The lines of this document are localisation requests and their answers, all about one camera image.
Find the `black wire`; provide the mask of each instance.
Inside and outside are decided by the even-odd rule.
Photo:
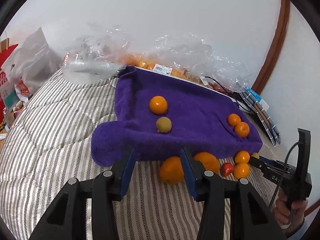
[[[283,170],[282,170],[282,172],[281,172],[280,180],[279,180],[279,183],[278,183],[277,186],[276,186],[275,192],[273,193],[273,196],[272,196],[271,201],[270,201],[270,203],[269,203],[269,208],[272,207],[273,202],[275,201],[276,195],[277,195],[277,193],[278,193],[278,190],[279,190],[279,188],[280,188],[280,186],[281,186],[281,184],[282,184],[282,181],[283,181],[283,178],[284,178],[284,174],[285,174],[285,169],[286,169],[286,167],[287,167],[287,162],[288,162],[289,155],[290,155],[290,153],[292,152],[292,150],[293,150],[298,144],[299,144],[299,142],[296,142],[294,145],[292,145],[292,147],[290,148],[290,150],[289,150],[288,153],[287,153],[287,156],[286,156],[286,158],[285,158],[285,160],[284,160],[284,166],[283,166]]]
[[[226,92],[226,94],[229,96],[229,97],[231,97],[231,98],[233,98],[233,96],[232,96],[232,94],[230,94],[230,92],[228,92],[225,88],[224,88],[224,86],[222,86],[218,81],[216,81],[214,78],[212,78],[212,77],[205,77],[205,78],[210,78],[210,79],[212,79],[214,82],[216,82],[220,87],[222,87],[222,89]],[[251,110],[249,109],[249,110],[247,110],[247,109],[245,109],[243,106],[241,106],[241,104],[239,104],[239,102],[238,102],[238,100],[237,99],[235,99],[235,98],[233,98],[235,101],[236,101],[236,103],[238,104],[238,106],[239,107],[241,107],[242,109],[244,109],[245,111],[247,111],[247,112],[251,112]]]

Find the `towel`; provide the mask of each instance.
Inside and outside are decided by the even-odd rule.
[[[238,151],[258,152],[262,141],[258,131],[230,98],[190,82],[132,66],[118,75],[115,112],[118,121],[97,126],[91,140],[93,160],[112,165],[123,156],[123,149],[134,147],[136,161],[165,160],[179,156],[181,146],[193,155],[209,152],[217,158],[233,157]],[[149,102],[162,96],[168,102],[163,116],[172,121],[167,134],[157,132]],[[241,138],[228,125],[227,117],[236,113],[250,127]]]

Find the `white plastic bag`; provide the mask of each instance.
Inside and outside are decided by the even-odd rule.
[[[76,39],[63,60],[63,78],[74,84],[94,84],[110,78],[122,68],[122,58],[127,55],[127,32],[116,27],[106,31],[101,26],[91,27],[97,33]]]
[[[209,76],[231,91],[242,91],[252,83],[252,75],[244,64],[219,56],[212,47],[196,35],[180,38],[164,36],[157,45],[145,52],[139,67],[153,69],[155,63],[172,67],[174,76],[202,84]]]
[[[59,57],[49,49],[42,29],[26,38],[1,67],[18,97],[27,101],[58,69]]]

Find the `brown trim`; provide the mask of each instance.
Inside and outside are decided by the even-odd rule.
[[[273,69],[276,66],[276,62],[279,58],[285,35],[287,32],[287,26],[289,22],[290,15],[290,1],[281,0],[278,24],[273,37],[269,52],[267,54],[266,60],[260,69],[260,72],[252,85],[252,90],[260,94],[267,84]]]
[[[316,201],[316,203],[314,203],[313,205],[311,205],[310,207],[308,207],[306,209],[306,211],[304,212],[304,217],[306,217],[307,215],[311,214],[313,211],[315,211],[318,207],[320,206],[320,199],[318,199]]]

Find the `bed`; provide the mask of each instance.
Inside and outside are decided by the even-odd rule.
[[[75,85],[64,80],[58,70],[14,122],[0,151],[0,214],[16,239],[29,238],[68,179],[92,179],[109,169],[92,160],[91,136],[98,124],[116,120],[117,80],[113,77],[94,85]],[[255,126],[263,141],[260,155],[282,159],[281,147],[274,147]],[[231,158],[219,160],[220,164],[227,161],[233,162]],[[196,239],[203,205],[193,201],[185,183],[162,183],[160,165],[136,163],[127,195],[114,202],[120,239]],[[251,169],[248,179],[268,203],[275,185],[256,168]],[[88,200],[87,239],[92,239],[90,208]],[[224,239],[229,239],[229,218],[230,202],[226,199]]]

